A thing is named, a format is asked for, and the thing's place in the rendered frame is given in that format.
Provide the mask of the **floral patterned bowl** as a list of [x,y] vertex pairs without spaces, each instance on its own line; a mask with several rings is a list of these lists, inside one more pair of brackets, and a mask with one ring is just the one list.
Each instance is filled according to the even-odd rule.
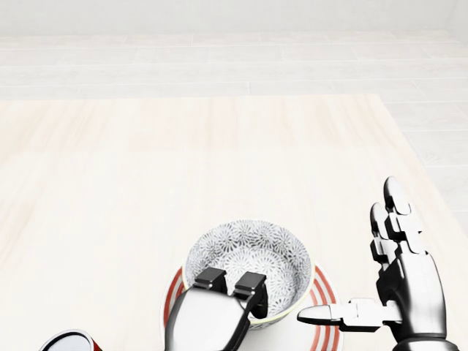
[[246,272],[266,276],[268,314],[249,316],[252,331],[283,320],[309,295],[315,264],[304,244],[288,229],[261,219],[236,219],[202,234],[189,250],[181,267],[185,288],[206,268],[227,272],[227,292]]

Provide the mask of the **red tin with white top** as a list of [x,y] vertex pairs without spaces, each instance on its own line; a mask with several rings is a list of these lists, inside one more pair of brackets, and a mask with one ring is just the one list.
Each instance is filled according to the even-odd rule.
[[39,351],[103,351],[85,331],[62,331],[48,339]]

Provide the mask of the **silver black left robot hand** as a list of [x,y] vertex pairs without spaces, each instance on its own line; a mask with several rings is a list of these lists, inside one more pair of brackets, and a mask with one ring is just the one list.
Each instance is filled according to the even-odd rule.
[[246,272],[227,293],[227,272],[208,267],[175,301],[165,327],[165,351],[237,351],[249,315],[268,314],[266,275]]

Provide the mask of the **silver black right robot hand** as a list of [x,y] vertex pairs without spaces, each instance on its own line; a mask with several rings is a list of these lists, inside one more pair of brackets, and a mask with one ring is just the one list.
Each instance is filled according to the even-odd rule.
[[297,319],[310,325],[334,325],[342,332],[371,333],[390,328],[396,344],[404,339],[447,340],[445,296],[433,257],[426,251],[414,206],[401,183],[385,180],[383,204],[370,210],[371,253],[381,265],[376,282],[380,300],[353,298],[301,310]]

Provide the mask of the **white plate with red rings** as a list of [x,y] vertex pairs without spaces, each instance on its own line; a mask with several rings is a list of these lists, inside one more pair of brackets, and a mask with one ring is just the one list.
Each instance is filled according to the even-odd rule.
[[316,264],[312,288],[299,307],[267,328],[248,331],[238,351],[342,351],[344,337],[338,327],[297,321],[302,309],[338,302],[336,289]]

